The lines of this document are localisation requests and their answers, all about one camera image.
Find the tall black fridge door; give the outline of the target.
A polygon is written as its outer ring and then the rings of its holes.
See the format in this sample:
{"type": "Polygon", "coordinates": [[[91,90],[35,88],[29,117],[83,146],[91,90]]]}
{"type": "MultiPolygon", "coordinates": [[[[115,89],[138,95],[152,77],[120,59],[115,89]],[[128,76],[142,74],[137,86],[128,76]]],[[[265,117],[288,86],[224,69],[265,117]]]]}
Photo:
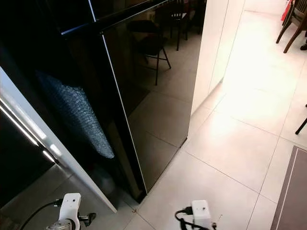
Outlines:
{"type": "Polygon", "coordinates": [[[152,0],[103,32],[147,194],[187,139],[208,0],[152,0]]]}

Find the black glass fridge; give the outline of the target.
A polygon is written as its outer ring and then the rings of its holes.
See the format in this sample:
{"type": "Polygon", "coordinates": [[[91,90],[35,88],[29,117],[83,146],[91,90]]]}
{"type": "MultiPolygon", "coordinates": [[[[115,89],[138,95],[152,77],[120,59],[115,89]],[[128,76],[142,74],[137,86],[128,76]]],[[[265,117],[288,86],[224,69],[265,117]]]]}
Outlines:
{"type": "Polygon", "coordinates": [[[88,0],[7,0],[2,6],[1,65],[91,178],[109,177],[136,202],[147,197],[127,117],[102,32],[88,0]],[[35,72],[79,86],[112,146],[107,159],[74,135],[45,95],[35,72]]]}

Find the short black fridge door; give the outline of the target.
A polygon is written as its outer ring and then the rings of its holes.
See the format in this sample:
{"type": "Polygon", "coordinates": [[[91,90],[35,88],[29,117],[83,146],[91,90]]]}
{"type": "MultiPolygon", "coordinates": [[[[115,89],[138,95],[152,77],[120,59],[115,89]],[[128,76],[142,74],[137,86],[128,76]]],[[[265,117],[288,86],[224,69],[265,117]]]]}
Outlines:
{"type": "Polygon", "coordinates": [[[88,0],[96,23],[116,23],[155,7],[169,0],[88,0]]]}

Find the white side panel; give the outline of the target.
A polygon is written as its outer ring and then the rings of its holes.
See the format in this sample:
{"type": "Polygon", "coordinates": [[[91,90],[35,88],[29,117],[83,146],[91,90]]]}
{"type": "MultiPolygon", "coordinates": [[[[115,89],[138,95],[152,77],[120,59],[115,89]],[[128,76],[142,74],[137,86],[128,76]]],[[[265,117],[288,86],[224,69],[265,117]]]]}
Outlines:
{"type": "Polygon", "coordinates": [[[86,191],[94,195],[99,204],[105,204],[111,212],[117,213],[116,207],[42,120],[3,68],[0,69],[0,110],[17,125],[18,130],[29,142],[43,148],[41,152],[49,160],[75,176],[85,186],[86,191]]]}

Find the dark cabinet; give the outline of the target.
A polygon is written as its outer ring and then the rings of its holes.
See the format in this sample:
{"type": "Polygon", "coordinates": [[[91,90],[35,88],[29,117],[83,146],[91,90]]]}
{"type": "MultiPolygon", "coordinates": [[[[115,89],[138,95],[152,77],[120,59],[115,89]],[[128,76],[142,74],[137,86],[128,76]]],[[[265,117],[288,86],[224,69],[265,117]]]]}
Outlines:
{"type": "Polygon", "coordinates": [[[53,166],[36,138],[0,103],[0,206],[53,166]]]}

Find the bubble wrap sheet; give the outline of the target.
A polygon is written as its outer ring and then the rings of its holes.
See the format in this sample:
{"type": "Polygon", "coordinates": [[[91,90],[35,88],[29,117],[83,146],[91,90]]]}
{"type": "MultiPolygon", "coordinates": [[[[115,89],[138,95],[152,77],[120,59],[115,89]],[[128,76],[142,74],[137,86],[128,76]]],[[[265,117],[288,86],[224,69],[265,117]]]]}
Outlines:
{"type": "Polygon", "coordinates": [[[79,86],[66,85],[44,72],[36,71],[35,76],[68,129],[90,144],[99,155],[107,159],[114,158],[112,146],[95,116],[85,91],[79,86]]]}

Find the black chair leg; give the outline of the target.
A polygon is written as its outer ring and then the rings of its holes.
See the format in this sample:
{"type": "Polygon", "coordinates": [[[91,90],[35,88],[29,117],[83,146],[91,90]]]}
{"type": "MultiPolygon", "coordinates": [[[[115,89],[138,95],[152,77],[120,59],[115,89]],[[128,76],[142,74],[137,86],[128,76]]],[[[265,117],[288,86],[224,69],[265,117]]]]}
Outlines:
{"type": "Polygon", "coordinates": [[[300,134],[300,132],[304,129],[305,125],[307,125],[307,117],[305,120],[299,125],[298,129],[295,131],[295,135],[300,134]]]}

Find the grey floor mat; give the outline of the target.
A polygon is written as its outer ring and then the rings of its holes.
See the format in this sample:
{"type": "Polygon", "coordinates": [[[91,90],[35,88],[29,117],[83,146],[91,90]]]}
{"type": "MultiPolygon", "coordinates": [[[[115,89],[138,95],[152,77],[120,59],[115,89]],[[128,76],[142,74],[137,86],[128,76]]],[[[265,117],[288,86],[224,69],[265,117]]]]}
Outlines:
{"type": "Polygon", "coordinates": [[[307,230],[307,150],[293,147],[270,230],[307,230]]]}

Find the red item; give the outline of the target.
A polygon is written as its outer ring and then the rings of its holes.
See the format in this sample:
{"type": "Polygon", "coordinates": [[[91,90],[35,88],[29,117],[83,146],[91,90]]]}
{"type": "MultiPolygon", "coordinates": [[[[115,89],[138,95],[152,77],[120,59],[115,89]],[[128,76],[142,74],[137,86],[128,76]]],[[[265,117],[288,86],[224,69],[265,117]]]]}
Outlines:
{"type": "Polygon", "coordinates": [[[281,22],[284,23],[289,11],[291,10],[292,6],[293,6],[293,2],[294,0],[285,0],[286,4],[285,4],[285,9],[283,10],[283,14],[281,17],[281,22]]]}

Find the brown wooden chair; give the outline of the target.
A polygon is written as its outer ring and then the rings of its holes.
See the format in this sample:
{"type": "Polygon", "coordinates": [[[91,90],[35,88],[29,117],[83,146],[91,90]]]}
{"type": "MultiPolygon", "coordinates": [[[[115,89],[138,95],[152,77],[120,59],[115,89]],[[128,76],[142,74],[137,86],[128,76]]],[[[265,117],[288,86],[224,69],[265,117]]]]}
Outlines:
{"type": "Polygon", "coordinates": [[[283,37],[285,31],[290,25],[296,25],[296,31],[290,37],[287,42],[283,53],[287,53],[290,46],[294,43],[294,40],[303,32],[307,32],[307,0],[290,0],[289,9],[286,10],[285,16],[283,16],[282,29],[278,35],[276,43],[278,44],[283,37]]]}

